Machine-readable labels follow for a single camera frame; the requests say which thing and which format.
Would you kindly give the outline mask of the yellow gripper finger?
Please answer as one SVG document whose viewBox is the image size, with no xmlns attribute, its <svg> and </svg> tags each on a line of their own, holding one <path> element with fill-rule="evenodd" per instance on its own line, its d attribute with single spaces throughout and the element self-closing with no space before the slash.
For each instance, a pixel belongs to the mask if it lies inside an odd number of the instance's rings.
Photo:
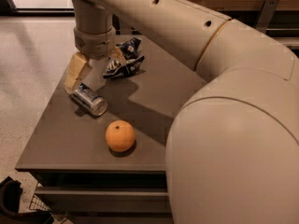
<svg viewBox="0 0 299 224">
<path fill-rule="evenodd" d="M 122 54 L 122 51 L 117 46 L 115 46 L 114 49 L 110 52 L 109 58 L 113 66 L 126 65 L 126 60 Z"/>
<path fill-rule="evenodd" d="M 82 80 L 89 75 L 91 71 L 90 59 L 81 52 L 74 53 L 67 67 L 64 83 L 65 91 L 68 94 L 74 93 L 82 83 Z"/>
</svg>

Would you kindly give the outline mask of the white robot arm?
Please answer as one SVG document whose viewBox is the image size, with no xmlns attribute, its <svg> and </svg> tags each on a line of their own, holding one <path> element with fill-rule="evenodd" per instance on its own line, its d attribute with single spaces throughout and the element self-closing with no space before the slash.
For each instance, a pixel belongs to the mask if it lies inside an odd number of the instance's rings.
<svg viewBox="0 0 299 224">
<path fill-rule="evenodd" d="M 76 45 L 110 50 L 107 15 L 196 72 L 165 148 L 175 224 L 299 224 L 298 60 L 273 38 L 186 0 L 73 0 Z"/>
</svg>

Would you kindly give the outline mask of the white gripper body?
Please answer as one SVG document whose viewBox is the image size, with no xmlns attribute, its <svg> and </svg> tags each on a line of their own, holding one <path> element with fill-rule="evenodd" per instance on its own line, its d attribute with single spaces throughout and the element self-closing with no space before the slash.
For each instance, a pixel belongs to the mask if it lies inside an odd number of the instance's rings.
<svg viewBox="0 0 299 224">
<path fill-rule="evenodd" d="M 106 57 L 115 47 L 116 30 L 90 35 L 74 28 L 75 46 L 79 52 L 93 60 L 101 60 Z"/>
</svg>

